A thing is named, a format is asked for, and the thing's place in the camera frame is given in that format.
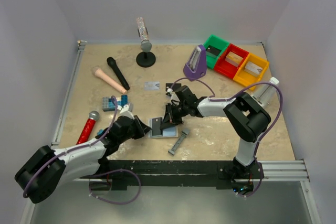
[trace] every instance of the red microphone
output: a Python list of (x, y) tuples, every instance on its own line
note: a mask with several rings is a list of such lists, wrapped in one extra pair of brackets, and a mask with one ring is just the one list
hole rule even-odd
[(85, 126), (82, 130), (82, 133), (80, 134), (80, 136), (78, 138), (77, 144), (82, 144), (82, 143), (87, 142), (87, 140), (89, 139), (89, 136), (92, 132), (92, 129), (94, 127), (94, 124), (98, 120), (99, 120), (99, 113), (95, 110), (91, 111), (89, 113), (89, 118), (86, 121), (86, 124), (85, 124)]

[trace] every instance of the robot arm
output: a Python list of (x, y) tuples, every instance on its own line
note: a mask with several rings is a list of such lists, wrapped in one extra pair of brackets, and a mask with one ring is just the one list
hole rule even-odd
[(187, 86), (175, 91), (171, 103), (166, 105), (166, 113), (161, 129), (182, 123), (186, 115), (203, 118), (221, 116), (229, 119), (240, 136), (238, 153), (234, 159), (243, 168), (255, 160), (258, 139), (271, 121), (269, 114), (248, 93), (243, 92), (234, 99), (197, 98)]
[(106, 157), (116, 152), (120, 144), (126, 140), (145, 136), (151, 128), (133, 115), (131, 109), (131, 104), (125, 105), (111, 130), (96, 144), (93, 143), (104, 134), (106, 129), (88, 142), (70, 148), (52, 150), (47, 145), (39, 148), (15, 175), (15, 180), (22, 189), (26, 188), (43, 165), (51, 159), (54, 161), (33, 180), (28, 188), (27, 197), (35, 204), (45, 200), (57, 186), (76, 178), (95, 174)]

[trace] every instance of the purple holder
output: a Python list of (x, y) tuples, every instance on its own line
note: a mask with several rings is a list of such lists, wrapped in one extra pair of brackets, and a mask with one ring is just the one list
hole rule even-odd
[(189, 57), (188, 62), (183, 68), (184, 75), (189, 79), (199, 79), (206, 74), (206, 56), (203, 45), (195, 47), (194, 51)]

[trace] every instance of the black round stand base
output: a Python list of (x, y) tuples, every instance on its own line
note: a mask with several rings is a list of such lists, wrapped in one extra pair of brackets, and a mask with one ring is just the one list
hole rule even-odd
[(156, 57), (152, 52), (141, 52), (136, 58), (137, 64), (143, 68), (151, 67), (156, 61)]

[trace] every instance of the silver microphone head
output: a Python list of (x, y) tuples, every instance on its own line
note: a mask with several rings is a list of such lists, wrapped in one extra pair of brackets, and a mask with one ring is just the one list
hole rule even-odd
[(92, 110), (90, 113), (89, 113), (89, 118), (90, 119), (93, 119), (95, 121), (98, 121), (99, 120), (99, 112), (98, 111), (95, 111), (95, 110)]
[(152, 43), (149, 42), (149, 40), (143, 40), (141, 42), (141, 50), (144, 52), (150, 52), (152, 49)]

